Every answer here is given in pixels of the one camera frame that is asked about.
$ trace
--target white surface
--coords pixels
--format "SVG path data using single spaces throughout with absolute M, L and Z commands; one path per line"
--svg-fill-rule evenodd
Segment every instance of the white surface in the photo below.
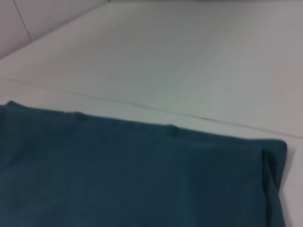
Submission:
M 16 0 L 16 5 L 31 37 L 37 39 L 108 2 L 108 0 Z
M 287 226 L 301 227 L 301 12 L 300 1 L 106 4 L 2 59 L 0 102 L 284 139 L 281 197 Z
M 30 42 L 14 0 L 0 1 L 0 58 Z

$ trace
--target teal fabric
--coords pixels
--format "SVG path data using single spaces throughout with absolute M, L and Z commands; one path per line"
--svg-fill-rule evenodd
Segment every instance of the teal fabric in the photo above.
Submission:
M 0 226 L 284 227 L 280 140 L 0 107 Z

